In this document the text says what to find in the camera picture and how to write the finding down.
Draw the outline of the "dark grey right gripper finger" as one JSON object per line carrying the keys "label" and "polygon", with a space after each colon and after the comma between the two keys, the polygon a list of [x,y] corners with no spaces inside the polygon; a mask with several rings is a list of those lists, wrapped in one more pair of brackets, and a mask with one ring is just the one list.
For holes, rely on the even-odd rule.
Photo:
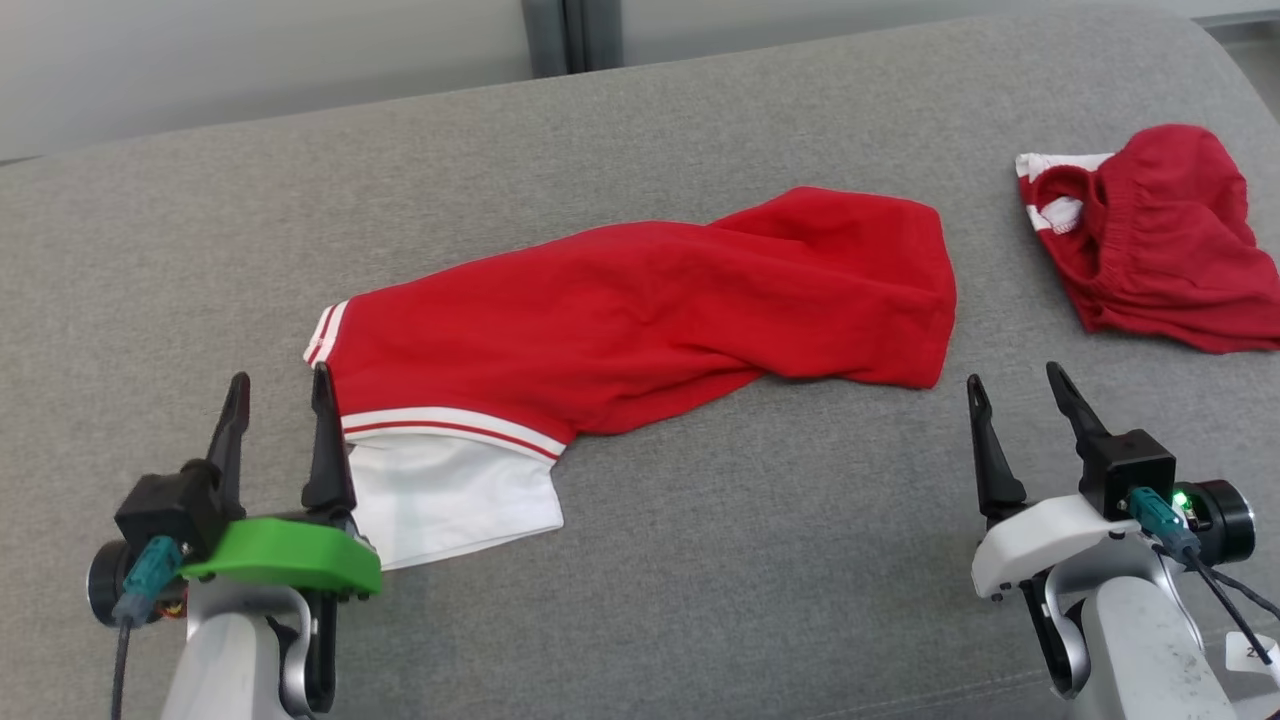
{"label": "dark grey right gripper finger", "polygon": [[1094,461],[1098,442],[1112,434],[1060,363],[1047,363],[1046,375],[1059,411],[1071,425],[1076,456],[1088,468]]}
{"label": "dark grey right gripper finger", "polygon": [[1027,489],[1009,466],[979,375],[969,375],[966,393],[979,514],[987,521],[1005,521],[1028,509]]}

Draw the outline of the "red shorts with white trim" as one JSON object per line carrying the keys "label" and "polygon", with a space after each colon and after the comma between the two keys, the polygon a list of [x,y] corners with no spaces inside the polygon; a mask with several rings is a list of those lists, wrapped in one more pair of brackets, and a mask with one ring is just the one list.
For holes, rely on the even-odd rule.
{"label": "red shorts with white trim", "polygon": [[1082,327],[1206,354],[1280,352],[1280,269],[1211,131],[1165,124],[1116,152],[1015,158],[1021,201]]}

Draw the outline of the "grey partition post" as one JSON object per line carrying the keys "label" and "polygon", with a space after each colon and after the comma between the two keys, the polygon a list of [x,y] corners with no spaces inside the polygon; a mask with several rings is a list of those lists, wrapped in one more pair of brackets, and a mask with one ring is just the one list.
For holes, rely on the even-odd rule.
{"label": "grey partition post", "polygon": [[625,64],[621,0],[521,0],[532,77]]}

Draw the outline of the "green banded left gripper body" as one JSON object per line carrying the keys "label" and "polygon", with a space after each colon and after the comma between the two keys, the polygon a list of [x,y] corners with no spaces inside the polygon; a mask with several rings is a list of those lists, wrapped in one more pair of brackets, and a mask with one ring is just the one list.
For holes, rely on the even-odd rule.
{"label": "green banded left gripper body", "polygon": [[381,593],[381,562],[352,523],[236,521],[186,571],[184,716],[320,716],[337,692],[337,612]]}

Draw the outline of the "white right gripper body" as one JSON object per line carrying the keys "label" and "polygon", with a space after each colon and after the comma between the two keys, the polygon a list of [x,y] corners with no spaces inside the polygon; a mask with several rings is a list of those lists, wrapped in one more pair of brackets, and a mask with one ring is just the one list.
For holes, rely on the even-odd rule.
{"label": "white right gripper body", "polygon": [[991,527],[972,560],[972,584],[980,598],[1023,591],[1055,692],[1075,700],[1102,650],[1102,630],[1085,630],[1068,615],[1065,598],[1084,609],[1134,620],[1143,610],[1166,607],[1166,574],[1140,524],[1107,520],[1085,498],[1044,500]]}

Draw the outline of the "red shirt with white sleeves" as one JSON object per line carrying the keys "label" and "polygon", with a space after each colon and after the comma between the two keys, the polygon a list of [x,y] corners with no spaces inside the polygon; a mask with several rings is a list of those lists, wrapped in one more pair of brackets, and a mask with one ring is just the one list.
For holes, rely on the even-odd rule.
{"label": "red shirt with white sleeves", "polygon": [[957,288],[940,214],[797,187],[704,225],[605,225],[326,307],[358,505],[387,570],[559,529],[553,466],[764,375],[933,387]]}

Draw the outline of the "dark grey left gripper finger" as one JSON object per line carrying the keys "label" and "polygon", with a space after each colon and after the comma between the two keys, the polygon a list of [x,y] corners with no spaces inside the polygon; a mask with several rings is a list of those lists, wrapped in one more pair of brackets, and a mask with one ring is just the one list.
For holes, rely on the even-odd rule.
{"label": "dark grey left gripper finger", "polygon": [[355,483],[335,384],[325,363],[314,366],[311,406],[315,413],[314,451],[302,506],[319,518],[348,518],[357,507]]}
{"label": "dark grey left gripper finger", "polygon": [[212,506],[223,525],[246,518],[241,502],[241,460],[243,437],[250,428],[250,374],[236,373],[205,459]]}

